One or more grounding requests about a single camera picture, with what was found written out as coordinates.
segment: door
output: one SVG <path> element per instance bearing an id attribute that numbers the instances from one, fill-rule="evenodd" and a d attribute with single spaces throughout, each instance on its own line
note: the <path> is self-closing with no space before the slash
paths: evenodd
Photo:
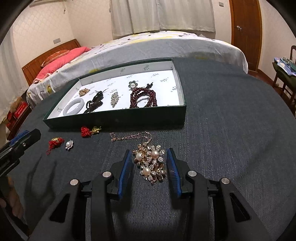
<path id="1" fill-rule="evenodd" d="M 232 44 L 245 54 L 249 70 L 257 71 L 262 42 L 259 1 L 232 0 L 232 5 Z"/>

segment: light switch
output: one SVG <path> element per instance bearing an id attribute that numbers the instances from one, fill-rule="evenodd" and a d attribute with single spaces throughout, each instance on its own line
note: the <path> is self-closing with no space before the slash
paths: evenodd
<path id="1" fill-rule="evenodd" d="M 59 43 L 61 41 L 61 39 L 60 38 L 58 38 L 58 39 L 55 39 L 54 40 L 54 44 L 57 44 L 57 43 Z"/>

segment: chair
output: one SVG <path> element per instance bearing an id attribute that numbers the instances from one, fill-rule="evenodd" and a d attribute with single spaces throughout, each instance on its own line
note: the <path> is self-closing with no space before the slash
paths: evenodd
<path id="1" fill-rule="evenodd" d="M 293 45 L 291 47 L 290 60 L 292 60 L 293 49 L 296 51 L 295 45 Z M 292 104 L 292 102 L 295 98 L 295 94 L 296 94 L 296 77 L 289 76 L 281 67 L 279 67 L 277 65 L 277 62 L 273 62 L 272 65 L 274 67 L 274 70 L 276 71 L 276 77 L 274 79 L 272 87 L 274 88 L 276 86 L 276 81 L 278 78 L 281 81 L 283 81 L 284 85 L 283 85 L 282 92 L 281 92 L 280 96 L 283 95 L 284 91 L 286 91 L 287 93 L 289 93 L 289 95 L 291 95 L 291 98 L 290 98 L 289 102 L 287 103 L 289 108 L 291 108 L 291 104 Z"/>

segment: air conditioner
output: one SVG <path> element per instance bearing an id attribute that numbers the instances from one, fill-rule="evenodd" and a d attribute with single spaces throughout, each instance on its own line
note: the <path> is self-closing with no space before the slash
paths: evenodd
<path id="1" fill-rule="evenodd" d="M 43 4 L 43 3 L 50 3 L 50 2 L 62 2 L 65 0 L 34 0 L 33 2 L 30 3 L 30 7 Z"/>

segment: wooden floor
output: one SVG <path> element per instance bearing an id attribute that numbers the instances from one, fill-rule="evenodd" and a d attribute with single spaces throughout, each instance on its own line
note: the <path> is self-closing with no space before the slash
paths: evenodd
<path id="1" fill-rule="evenodd" d="M 262 72 L 261 70 L 258 69 L 258 72 L 254 72 L 254 71 L 249 71 L 248 72 L 249 75 L 256 77 L 257 79 L 260 79 L 262 81 L 264 81 L 265 83 L 269 84 L 270 86 L 272 86 L 273 84 L 273 80 L 271 78 L 269 78 L 264 72 Z M 274 90 L 280 95 L 282 93 L 282 89 L 279 87 L 275 87 Z M 285 93 L 283 93 L 282 95 L 282 99 L 285 101 L 285 103 L 288 105 L 288 102 L 290 100 L 291 96 L 287 96 Z M 292 111 L 292 113 L 295 115 L 295 104 L 290 106 L 290 110 Z"/>

